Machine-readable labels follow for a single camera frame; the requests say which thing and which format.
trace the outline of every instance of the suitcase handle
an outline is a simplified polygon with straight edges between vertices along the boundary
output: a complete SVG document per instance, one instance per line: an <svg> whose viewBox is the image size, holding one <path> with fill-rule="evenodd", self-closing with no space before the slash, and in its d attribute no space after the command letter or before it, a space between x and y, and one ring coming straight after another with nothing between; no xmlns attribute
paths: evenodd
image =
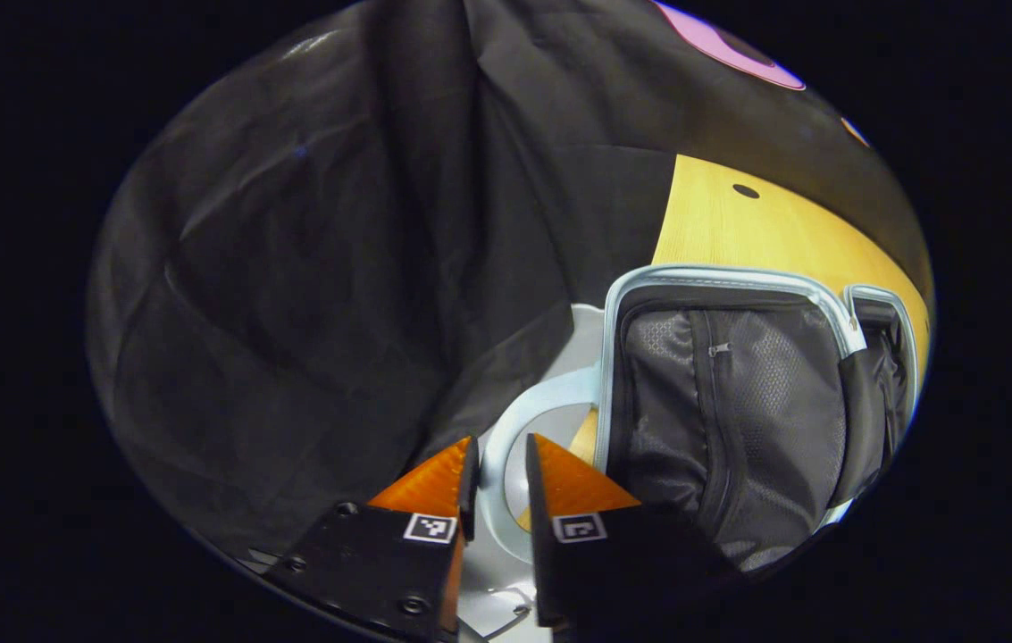
<svg viewBox="0 0 1012 643"><path fill-rule="evenodd" d="M514 519L506 503L506 461L521 431L543 412L563 406L589 404L600 399L600 363L539 382L522 392L501 414L490 431L482 455L478 504L494 541L526 563L533 562L529 533Z"/></svg>

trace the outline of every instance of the screw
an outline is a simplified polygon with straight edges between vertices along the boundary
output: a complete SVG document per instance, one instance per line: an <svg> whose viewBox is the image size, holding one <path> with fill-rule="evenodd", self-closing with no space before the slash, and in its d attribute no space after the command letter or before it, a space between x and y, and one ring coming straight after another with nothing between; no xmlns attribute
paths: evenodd
<svg viewBox="0 0 1012 643"><path fill-rule="evenodd" d="M292 556L287 559L287 569L293 573L303 573L307 569L307 561L302 556Z"/></svg>
<svg viewBox="0 0 1012 643"><path fill-rule="evenodd" d="M430 610L430 606L423 598L417 597L417 595L408 595L407 598L403 598L403 601L399 604L399 609L407 612L412 617L416 617L424 615L425 612Z"/></svg>

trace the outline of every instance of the pink circle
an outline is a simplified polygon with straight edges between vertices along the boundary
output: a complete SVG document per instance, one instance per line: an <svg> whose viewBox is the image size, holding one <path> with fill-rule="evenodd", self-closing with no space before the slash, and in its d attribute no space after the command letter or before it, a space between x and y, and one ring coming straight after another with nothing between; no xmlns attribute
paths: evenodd
<svg viewBox="0 0 1012 643"><path fill-rule="evenodd" d="M745 57L742 53L730 48L716 31L716 27L705 23L705 21L689 16L688 13L677 11L669 5L656 3L656 1L654 4L665 13L669 23L673 25L677 33L681 34L681 37L688 42L688 45L692 45L693 48L700 50L708 57L716 58L718 61L730 66L730 68L749 73L751 76L771 82L773 85L795 90L807 87L802 80L791 76L787 70L780 68L775 63L764 64L754 60L754 58Z"/></svg>

